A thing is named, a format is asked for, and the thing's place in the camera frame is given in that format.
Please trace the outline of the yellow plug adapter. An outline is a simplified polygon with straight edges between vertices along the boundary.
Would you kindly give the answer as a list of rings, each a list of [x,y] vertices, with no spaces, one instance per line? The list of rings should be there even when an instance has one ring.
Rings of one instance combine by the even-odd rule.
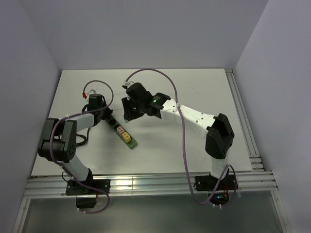
[[[121,136],[122,136],[125,143],[129,143],[132,140],[132,138],[128,132],[124,132]]]

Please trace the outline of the green power strip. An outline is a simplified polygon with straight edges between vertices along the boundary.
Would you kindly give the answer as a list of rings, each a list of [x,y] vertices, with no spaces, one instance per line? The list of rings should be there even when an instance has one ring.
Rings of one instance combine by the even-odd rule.
[[[105,121],[110,129],[130,150],[133,150],[138,145],[135,138],[112,115],[109,116]]]

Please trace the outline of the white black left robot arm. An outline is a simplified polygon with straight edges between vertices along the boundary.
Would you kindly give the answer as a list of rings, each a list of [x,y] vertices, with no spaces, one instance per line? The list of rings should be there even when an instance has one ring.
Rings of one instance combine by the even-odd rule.
[[[69,176],[68,184],[75,186],[80,192],[89,194],[97,191],[107,194],[107,191],[96,187],[92,171],[78,158],[76,137],[79,131],[94,127],[107,119],[112,110],[101,94],[91,94],[86,109],[87,111],[61,119],[46,119],[37,153],[40,157],[60,166]]]

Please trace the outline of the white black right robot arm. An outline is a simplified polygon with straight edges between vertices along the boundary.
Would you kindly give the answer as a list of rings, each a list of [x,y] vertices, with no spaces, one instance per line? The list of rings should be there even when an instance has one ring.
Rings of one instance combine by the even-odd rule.
[[[125,82],[122,86],[127,96],[122,98],[124,120],[131,121],[144,115],[185,123],[205,138],[205,151],[211,157],[210,183],[221,189],[227,183],[229,170],[227,154],[235,137],[228,117],[205,114],[186,107],[171,97],[156,93],[152,95],[141,83]]]

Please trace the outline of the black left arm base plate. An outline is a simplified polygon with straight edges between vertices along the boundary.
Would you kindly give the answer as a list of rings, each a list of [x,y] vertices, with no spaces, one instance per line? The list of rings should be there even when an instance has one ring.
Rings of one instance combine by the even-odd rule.
[[[110,179],[95,179],[92,184],[81,185],[74,180],[69,180],[66,188],[66,196],[103,195],[110,190]]]

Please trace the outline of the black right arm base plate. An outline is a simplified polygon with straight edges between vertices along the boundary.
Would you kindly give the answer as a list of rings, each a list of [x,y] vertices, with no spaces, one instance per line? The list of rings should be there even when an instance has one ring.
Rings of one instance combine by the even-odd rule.
[[[195,183],[193,185],[196,191],[212,192],[218,179],[211,175],[195,176]],[[217,191],[235,190],[238,189],[238,183],[235,181],[234,175],[226,175],[218,184]]]

